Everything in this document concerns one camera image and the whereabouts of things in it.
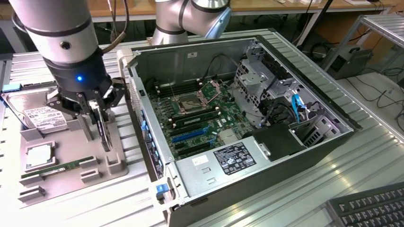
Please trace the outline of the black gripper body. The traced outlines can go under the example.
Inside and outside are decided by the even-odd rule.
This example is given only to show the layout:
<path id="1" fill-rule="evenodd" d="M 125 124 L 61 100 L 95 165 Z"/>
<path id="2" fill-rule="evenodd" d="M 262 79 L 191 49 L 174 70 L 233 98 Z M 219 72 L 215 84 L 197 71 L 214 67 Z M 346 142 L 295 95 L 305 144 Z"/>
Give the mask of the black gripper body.
<path id="1" fill-rule="evenodd" d="M 98 90 L 102 96 L 111 85 L 110 76 L 106 73 L 102 52 L 97 48 L 93 54 L 75 63 L 55 63 L 43 59 L 46 67 L 58 86 L 58 93 L 74 99 L 78 93 L 86 99 L 93 99 L 93 90 Z"/>

